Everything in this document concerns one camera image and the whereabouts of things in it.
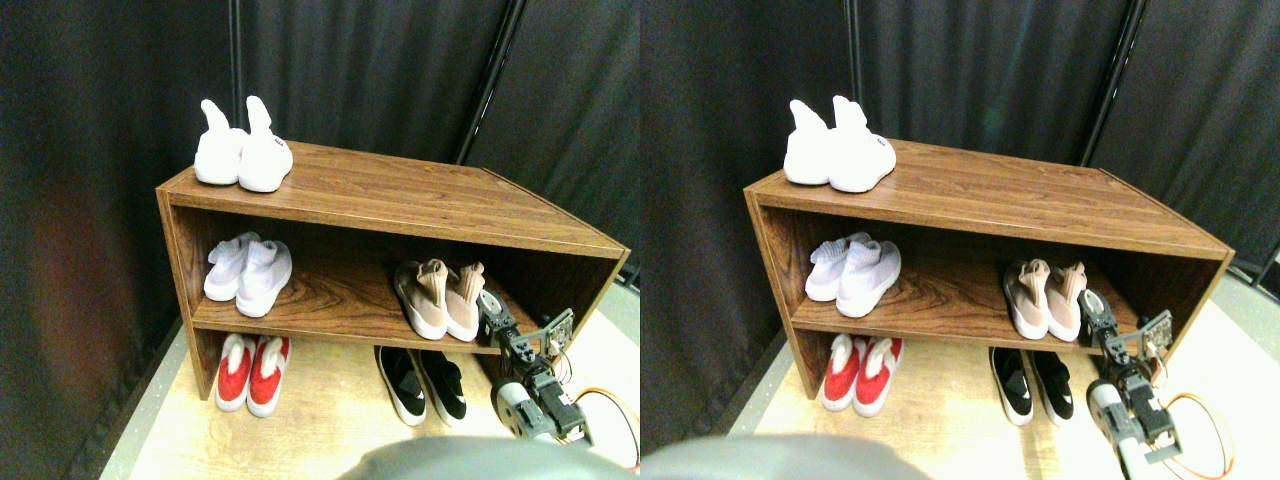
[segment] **black and white sneaker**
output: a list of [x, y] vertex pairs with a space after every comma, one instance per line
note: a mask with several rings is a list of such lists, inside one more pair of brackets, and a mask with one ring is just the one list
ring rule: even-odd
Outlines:
[[1068, 383], [1071, 379], [1071, 372], [1066, 371], [1066, 365], [1053, 352], [1033, 352], [1032, 369], [1036, 370], [1036, 379], [1041, 385], [1041, 399], [1044, 401], [1048, 419], [1057, 426], [1066, 425], [1075, 411], [1071, 402], [1071, 385]]
[[378, 357], [383, 381], [392, 394], [392, 403], [396, 404], [396, 413], [408, 426], [421, 424], [426, 420], [426, 396], [408, 351], [379, 346], [374, 347], [374, 355]]
[[1005, 403], [1005, 415], [1014, 425], [1027, 425], [1032, 421], [1032, 390], [1027, 384], [1023, 352], [991, 347], [989, 357], [991, 371], [996, 374], [996, 385], [1000, 387], [1000, 399]]
[[467, 399], [462, 396], [462, 371], [444, 353], [422, 349], [417, 352], [422, 380], [431, 389], [435, 412], [445, 425], [456, 426], [467, 416]]

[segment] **sneaker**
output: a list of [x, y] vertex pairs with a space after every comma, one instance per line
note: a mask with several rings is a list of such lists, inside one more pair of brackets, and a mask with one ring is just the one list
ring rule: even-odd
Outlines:
[[250, 371], [248, 411], [260, 417], [271, 415], [280, 402], [280, 381], [289, 366], [292, 352], [289, 339], [262, 337], [257, 343], [257, 361]]
[[867, 358], [867, 338], [847, 333], [836, 335], [831, 343], [831, 362], [822, 380], [822, 406], [838, 412], [854, 403], [854, 381]]
[[462, 371], [434, 349], [417, 351], [419, 366], [426, 387], [431, 389], [435, 412], [445, 425], [457, 426], [467, 416], [467, 399], [462, 393]]
[[1071, 379], [1071, 372], [1053, 352], [1032, 352], [1032, 369], [1036, 370], [1036, 379], [1041, 385], [1041, 399], [1044, 401], [1048, 419], [1057, 426], [1066, 425], [1075, 411], [1071, 402], [1071, 384], [1068, 383]]
[[209, 120], [209, 132], [200, 136], [196, 147], [196, 179], [215, 186], [229, 186], [239, 180], [241, 152], [248, 133], [230, 128], [227, 115], [214, 105], [212, 100], [200, 102]]
[[293, 151], [271, 133], [271, 115], [262, 99], [250, 95], [248, 137], [239, 163], [239, 184], [247, 191], [270, 193], [280, 188], [284, 175], [293, 169]]
[[860, 319], [870, 314], [902, 273], [902, 255], [893, 242], [851, 242], [836, 291], [836, 310]]
[[223, 360], [218, 362], [218, 385], [214, 403], [224, 412], [234, 412], [248, 397], [248, 372], [253, 370], [257, 346], [253, 335], [233, 333], [223, 340]]
[[452, 323], [444, 305], [448, 278], [449, 269], [439, 260], [426, 264], [406, 261], [396, 269], [396, 296], [404, 307], [410, 326], [425, 339], [444, 338], [445, 328]]
[[1076, 262], [1065, 269], [1052, 269], [1044, 282], [1044, 296], [1048, 300], [1048, 333], [1064, 342], [1075, 342], [1080, 335], [1080, 292], [1088, 279], [1084, 278], [1084, 264]]
[[867, 129], [861, 106], [840, 95], [832, 101], [836, 128], [831, 131], [831, 187], [841, 192], [867, 192], [893, 172], [897, 154], [884, 137]]
[[374, 355], [401, 421], [408, 426], [421, 424], [426, 420], [426, 392], [413, 367], [413, 357], [404, 348], [383, 346], [374, 347]]
[[845, 271], [845, 259], [849, 256], [849, 246], [870, 241], [872, 237], [865, 232], [858, 232], [845, 238], [822, 242], [818, 250], [814, 250], [809, 255], [813, 271], [805, 279], [805, 294], [814, 302], [836, 300], [836, 289], [840, 288], [840, 274]]
[[218, 242], [218, 246], [209, 252], [209, 262], [214, 268], [205, 275], [205, 297], [215, 302], [225, 302], [236, 298], [239, 292], [241, 274], [244, 273], [244, 259], [248, 256], [248, 246], [261, 238], [256, 233], [241, 233], [239, 237]]
[[991, 347], [989, 357], [991, 371], [996, 375], [996, 385], [1000, 388], [1000, 401], [1005, 404], [1005, 415], [1014, 425], [1027, 425], [1032, 421], [1032, 390], [1027, 385], [1023, 352]]
[[1014, 328], [1033, 340], [1044, 338], [1050, 319], [1053, 316], [1050, 314], [1044, 294], [1046, 280], [1048, 280], [1048, 264], [1043, 260], [1019, 261], [1005, 271], [1005, 300], [1009, 301]]
[[861, 375], [854, 380], [858, 393], [854, 396], [854, 411], [864, 417], [873, 417], [884, 408], [888, 388], [893, 384], [893, 372], [902, 365], [902, 339], [877, 337], [870, 340], [870, 351]]
[[827, 122], [800, 100], [791, 101], [796, 129], [787, 137], [782, 172], [791, 183], [826, 184], [831, 170], [831, 131]]
[[244, 260], [244, 274], [236, 293], [236, 310], [255, 319], [265, 316], [275, 306], [275, 297], [293, 274], [293, 256], [282, 242], [250, 242]]
[[458, 273], [449, 271], [444, 303], [449, 311], [448, 332], [462, 342], [471, 342], [480, 332], [480, 307], [476, 300], [484, 289], [484, 265], [463, 266]]

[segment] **red and white sneaker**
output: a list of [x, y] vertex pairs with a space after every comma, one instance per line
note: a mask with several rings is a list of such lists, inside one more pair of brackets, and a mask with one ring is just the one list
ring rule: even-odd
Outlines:
[[863, 370], [863, 358], [867, 358], [865, 337], [836, 335], [836, 340], [831, 342], [827, 376], [822, 380], [823, 407], [833, 412], [849, 408], [854, 402], [854, 380]]
[[870, 352], [863, 365], [867, 367], [858, 375], [854, 389], [854, 411], [864, 417], [873, 417], [884, 407], [888, 387], [893, 383], [893, 372], [902, 364], [902, 339], [877, 337], [872, 339]]
[[248, 411], [260, 417], [271, 415], [280, 401], [280, 380], [289, 366], [289, 339], [262, 337], [257, 344], [257, 361], [248, 380]]
[[223, 360], [218, 362], [218, 385], [214, 403], [224, 412], [234, 412], [248, 396], [248, 372], [253, 370], [257, 347], [253, 335], [233, 333], [223, 340]]

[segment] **shoe rack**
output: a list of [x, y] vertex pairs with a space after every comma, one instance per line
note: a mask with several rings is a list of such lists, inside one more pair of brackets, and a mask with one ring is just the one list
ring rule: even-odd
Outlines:
[[[477, 168], [289, 142], [274, 193], [209, 186], [187, 168], [156, 188], [196, 387], [209, 398], [227, 333], [497, 355], [419, 337], [392, 289], [404, 260], [485, 265], [522, 332], [573, 308], [575, 334], [631, 252], [564, 210]], [[209, 251], [242, 232], [283, 241], [293, 274], [261, 319], [205, 298]]]
[[[764, 266], [810, 398], [837, 333], [1100, 353], [1052, 335], [1023, 338], [1000, 278], [1015, 260], [1084, 261], [1088, 287], [1120, 332], [1139, 315], [1172, 314], [1172, 355], [1235, 255], [1142, 191], [1101, 170], [892, 141], [897, 168], [867, 193], [787, 182], [780, 170], [746, 187]], [[902, 252], [902, 273], [861, 319], [804, 293], [809, 253], [868, 232]]]

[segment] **wire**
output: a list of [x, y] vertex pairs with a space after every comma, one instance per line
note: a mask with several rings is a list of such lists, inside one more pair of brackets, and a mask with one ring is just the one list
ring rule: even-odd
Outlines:
[[608, 398], [609, 402], [613, 402], [613, 404], [618, 407], [618, 411], [622, 412], [622, 416], [627, 420], [627, 430], [631, 430], [631, 439], [635, 440], [636, 444], [636, 465], [632, 466], [631, 470], [640, 468], [640, 434], [636, 431], [640, 426], [640, 417], [634, 411], [631, 411], [631, 408], [627, 407], [626, 402], [622, 402], [622, 399], [618, 398], [617, 394], [599, 387], [589, 387], [585, 390], [580, 392], [577, 394], [577, 398], [573, 398], [573, 403], [577, 403], [577, 401], [582, 399], [582, 397], [586, 397], [588, 393], [595, 393], [603, 396], [604, 398]]
[[[1226, 475], [1231, 472], [1231, 467], [1235, 466], [1235, 439], [1231, 436], [1231, 429], [1229, 429], [1226, 426], [1226, 420], [1222, 420], [1222, 415], [1219, 413], [1217, 410], [1213, 410], [1213, 407], [1208, 403], [1208, 401], [1206, 401], [1204, 398], [1201, 398], [1199, 396], [1197, 396], [1194, 393], [1187, 393], [1187, 392], [1184, 392], [1184, 393], [1179, 393], [1179, 394], [1174, 396], [1174, 398], [1169, 399], [1169, 402], [1165, 403], [1165, 410], [1169, 410], [1169, 407], [1172, 406], [1174, 402], [1178, 402], [1178, 401], [1180, 401], [1183, 398], [1188, 398], [1188, 399], [1194, 401], [1197, 404], [1201, 406], [1201, 408], [1204, 410], [1204, 413], [1208, 415], [1210, 424], [1213, 425], [1213, 433], [1217, 435], [1217, 444], [1222, 448], [1222, 475], [1208, 476], [1208, 475], [1204, 475], [1204, 474], [1201, 474], [1198, 471], [1192, 470], [1187, 465], [1183, 465], [1183, 462], [1179, 461], [1176, 457], [1175, 458], [1169, 458], [1169, 460], [1174, 461], [1174, 463], [1178, 463], [1178, 466], [1183, 467], [1183, 470], [1187, 470], [1189, 474], [1196, 475], [1196, 476], [1198, 476], [1201, 479], [1204, 479], [1204, 480], [1225, 479]], [[1220, 422], [1222, 424], [1222, 430], [1226, 431], [1226, 440], [1230, 440], [1229, 443], [1231, 444], [1231, 453], [1230, 454], [1226, 453], [1226, 444], [1228, 444], [1228, 442], [1222, 442], [1222, 430], [1219, 430], [1219, 428], [1217, 428], [1217, 424], [1220, 424]], [[1169, 471], [1172, 472], [1174, 476], [1178, 476], [1179, 479], [1181, 479], [1183, 476], [1178, 475], [1178, 472], [1174, 471], [1174, 468], [1171, 466], [1169, 466], [1169, 460], [1166, 460], [1166, 461], [1162, 462], [1162, 463], [1165, 463], [1165, 468], [1169, 468]]]

